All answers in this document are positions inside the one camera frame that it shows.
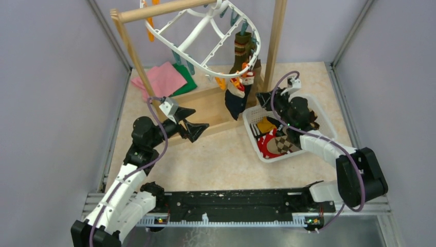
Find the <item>pink cloth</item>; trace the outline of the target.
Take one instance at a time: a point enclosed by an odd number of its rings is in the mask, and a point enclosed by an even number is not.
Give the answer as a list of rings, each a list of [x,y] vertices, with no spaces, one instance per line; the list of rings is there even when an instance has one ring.
[[[186,83],[170,62],[152,67],[146,71],[146,76],[156,97],[171,96]]]

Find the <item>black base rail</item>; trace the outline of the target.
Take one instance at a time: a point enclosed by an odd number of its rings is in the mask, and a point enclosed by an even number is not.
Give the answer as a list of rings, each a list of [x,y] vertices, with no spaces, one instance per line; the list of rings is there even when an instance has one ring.
[[[315,202],[309,187],[280,189],[165,191],[156,183],[141,186],[156,198],[147,213],[148,226],[171,227],[301,227],[318,231],[329,224],[325,216],[343,210],[334,201]]]

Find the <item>tan ribbed sock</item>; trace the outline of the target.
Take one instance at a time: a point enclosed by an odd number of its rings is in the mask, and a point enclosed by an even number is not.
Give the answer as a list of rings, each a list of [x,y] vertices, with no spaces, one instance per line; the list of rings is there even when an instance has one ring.
[[[257,104],[256,92],[259,89],[259,85],[262,84],[262,78],[261,78],[262,68],[261,68],[261,60],[260,59],[258,59],[255,62],[252,71],[254,72],[255,77],[254,77],[252,88],[251,88],[251,91],[249,93],[248,101],[247,101],[247,103],[250,107],[255,106]]]

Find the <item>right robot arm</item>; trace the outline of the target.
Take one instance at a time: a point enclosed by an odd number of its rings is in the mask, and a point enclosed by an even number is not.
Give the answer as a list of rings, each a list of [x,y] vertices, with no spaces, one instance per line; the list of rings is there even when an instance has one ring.
[[[368,147],[348,147],[323,135],[315,128],[315,115],[306,98],[292,97],[284,89],[257,93],[256,98],[262,108],[283,123],[293,144],[336,169],[336,181],[311,185],[310,192],[301,198],[306,211],[315,212],[325,201],[341,201],[349,208],[361,210],[366,202],[388,192],[375,152]]]

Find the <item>white plastic laundry basket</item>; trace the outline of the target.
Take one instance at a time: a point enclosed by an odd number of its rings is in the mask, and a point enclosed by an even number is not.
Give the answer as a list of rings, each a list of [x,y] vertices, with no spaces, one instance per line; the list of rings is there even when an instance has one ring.
[[[323,134],[324,136],[328,137],[332,140],[337,140],[337,132],[334,128],[331,120],[329,119],[329,116],[325,112],[324,108],[321,106],[318,99],[312,95],[312,94],[303,94],[303,93],[295,93],[293,94],[294,97],[300,96],[303,98],[306,98],[308,100],[308,106],[314,112],[317,114],[318,118],[316,120],[317,123],[320,124],[319,132]],[[273,112],[266,111],[265,109],[261,108],[259,105],[247,108],[242,113],[242,119],[244,121],[244,126],[246,128],[246,131],[248,133],[248,138],[254,148],[254,151],[258,158],[265,163],[273,163],[280,160],[284,160],[293,156],[297,156],[300,154],[306,153],[305,150],[296,150],[295,152],[288,152],[284,155],[281,155],[279,157],[274,158],[265,158],[263,156],[263,153],[260,151],[258,147],[258,137],[255,137],[255,134],[260,134],[259,130],[255,127],[255,125],[262,120],[264,117],[273,117]]]

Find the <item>white oval clip hanger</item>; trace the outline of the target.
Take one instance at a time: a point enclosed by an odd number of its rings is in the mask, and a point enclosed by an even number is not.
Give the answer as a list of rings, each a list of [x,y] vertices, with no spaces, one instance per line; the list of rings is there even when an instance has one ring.
[[[173,51],[174,58],[178,64],[180,64],[181,60],[184,59],[192,74],[195,74],[195,69],[197,68],[204,72],[206,76],[215,78],[219,86],[222,89],[225,89],[227,80],[245,77],[247,76],[247,73],[254,68],[261,50],[261,39],[258,30],[251,19],[232,2],[217,1],[215,4],[209,4],[205,7],[207,8],[207,11],[204,13],[197,12],[192,8],[183,8],[162,28],[155,28],[151,17],[146,18],[144,24],[150,41],[157,39],[169,47]],[[230,28],[227,31],[222,32],[215,20],[222,18],[229,9],[231,10]],[[182,42],[174,43],[167,39],[165,34],[169,32],[172,26],[178,23],[185,15],[198,18],[199,21]],[[206,33],[204,33],[206,27],[211,27],[215,32],[212,36],[217,37],[219,40],[214,44],[214,47],[207,52],[207,55],[203,59],[198,56],[191,56],[189,52],[194,50],[194,44],[207,43],[212,40],[206,36]],[[208,66],[208,63],[213,57],[220,54],[220,50],[224,46],[224,43],[233,33],[235,33],[237,28],[240,28],[238,35],[241,37],[248,36],[247,42],[241,41],[238,43],[238,48],[243,48],[246,51],[246,53],[242,55],[241,68],[237,68],[235,72],[228,73],[212,70]]]

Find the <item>mustard yellow sock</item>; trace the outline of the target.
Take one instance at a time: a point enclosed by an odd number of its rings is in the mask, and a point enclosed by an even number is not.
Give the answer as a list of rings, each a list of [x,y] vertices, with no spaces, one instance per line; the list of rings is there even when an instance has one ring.
[[[259,132],[261,134],[269,133],[271,130],[276,129],[277,127],[271,123],[267,117],[263,117],[257,124],[256,124]]]

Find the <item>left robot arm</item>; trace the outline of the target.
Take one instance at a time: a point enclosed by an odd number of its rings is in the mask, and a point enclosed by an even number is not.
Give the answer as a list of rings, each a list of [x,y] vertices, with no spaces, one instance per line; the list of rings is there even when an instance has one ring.
[[[158,213],[165,206],[163,188],[136,192],[153,166],[163,157],[155,149],[161,143],[167,149],[169,138],[179,134],[195,142],[209,128],[207,123],[191,123],[187,117],[194,109],[177,107],[163,122],[154,123],[148,116],[133,123],[132,144],[116,179],[84,220],[73,223],[70,232],[74,246],[122,246],[136,224],[149,212]]]

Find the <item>red white striped sock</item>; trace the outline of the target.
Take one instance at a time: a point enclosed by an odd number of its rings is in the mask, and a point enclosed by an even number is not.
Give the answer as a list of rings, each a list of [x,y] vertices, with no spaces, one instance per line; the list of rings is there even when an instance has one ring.
[[[275,138],[276,138],[276,137],[275,137],[274,135],[271,135],[271,134],[266,134],[266,135],[263,135],[263,136],[261,136],[260,138],[258,138],[258,140],[257,140],[257,145],[258,145],[259,151],[261,152],[263,158],[265,158],[265,159],[270,159],[270,158],[276,158],[276,157],[279,157],[279,156],[281,155],[281,154],[277,154],[277,153],[272,153],[272,152],[270,152],[270,151],[268,150],[268,148],[267,148],[267,144],[268,144],[271,140],[272,140],[273,142],[275,142],[275,141],[274,141]]]

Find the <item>navy blue sock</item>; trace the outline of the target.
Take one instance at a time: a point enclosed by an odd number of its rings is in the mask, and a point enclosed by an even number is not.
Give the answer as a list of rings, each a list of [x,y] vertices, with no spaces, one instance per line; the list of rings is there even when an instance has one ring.
[[[244,86],[244,97],[242,98],[241,101],[241,111],[240,111],[241,113],[246,109],[248,96],[254,84],[254,79],[255,79],[255,73],[253,71],[246,72],[240,78],[240,83]]]

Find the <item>wooden hanger rack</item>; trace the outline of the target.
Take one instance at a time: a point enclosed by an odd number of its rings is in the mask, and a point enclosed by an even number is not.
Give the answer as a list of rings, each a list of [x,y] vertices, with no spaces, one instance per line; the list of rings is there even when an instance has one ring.
[[[226,7],[233,9],[236,13],[240,15],[240,18],[230,27],[226,33],[222,33],[221,30],[216,26],[214,21],[214,16],[224,11]],[[161,29],[154,29],[148,22],[149,18],[173,13],[177,15],[172,20],[168,21],[167,24]],[[167,39],[162,37],[162,34],[176,21],[179,20],[185,13],[189,13],[193,16],[201,18],[201,21],[189,34],[189,36],[182,42],[180,46],[175,46],[173,43],[169,42]],[[202,70],[204,74],[211,77],[221,78],[232,78],[236,77],[236,74],[219,74],[210,70],[207,67],[207,62],[216,55],[217,51],[224,44],[225,40],[230,37],[233,30],[235,30],[242,20],[246,20],[249,25],[252,25],[252,21],[248,18],[244,12],[238,9],[230,1],[171,1],[163,4],[154,4],[149,7],[141,7],[134,10],[129,10],[125,12],[120,12],[116,8],[110,11],[111,19],[114,22],[118,33],[127,49],[127,52],[136,68],[142,84],[146,89],[149,96],[155,96],[155,92],[150,85],[150,81],[144,71],[142,62],[139,58],[138,53],[135,50],[134,44],[130,38],[130,35],[125,27],[126,23],[143,20],[145,22],[147,30],[156,39],[160,40],[172,51],[178,54],[180,57],[184,58],[187,62],[191,63],[197,69]],[[203,60],[203,62],[198,63],[194,59],[188,56],[185,50],[189,45],[198,37],[200,32],[205,28],[207,24],[211,24],[216,34],[220,37],[220,41],[216,44],[215,48],[209,52],[208,56]],[[187,93],[175,97],[175,100],[180,103],[183,107],[192,107],[197,109],[200,114],[199,117],[189,117],[189,120],[198,120],[200,122],[209,123],[211,126],[204,132],[205,135],[212,135],[222,131],[230,130],[242,125],[241,120],[233,120],[229,113],[226,113],[225,103],[224,103],[225,93],[218,87],[205,89],[202,91],[194,91],[192,93]]]

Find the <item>green cloth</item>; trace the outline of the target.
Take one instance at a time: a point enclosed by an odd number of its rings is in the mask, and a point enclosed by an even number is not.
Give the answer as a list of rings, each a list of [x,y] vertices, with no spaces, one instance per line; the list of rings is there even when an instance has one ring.
[[[184,65],[178,65],[177,63],[172,64],[172,66],[181,74],[181,76],[185,79],[186,83],[176,90],[171,97],[179,96],[182,94],[189,93],[197,88],[197,84],[195,83],[192,75],[189,70]]]

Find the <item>olive striped sock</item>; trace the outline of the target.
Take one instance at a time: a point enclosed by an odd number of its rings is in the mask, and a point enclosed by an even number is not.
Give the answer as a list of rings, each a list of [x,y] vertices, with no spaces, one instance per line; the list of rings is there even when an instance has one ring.
[[[251,32],[236,33],[234,38],[234,63],[229,73],[234,74],[240,71],[243,63],[248,63],[256,47]]]

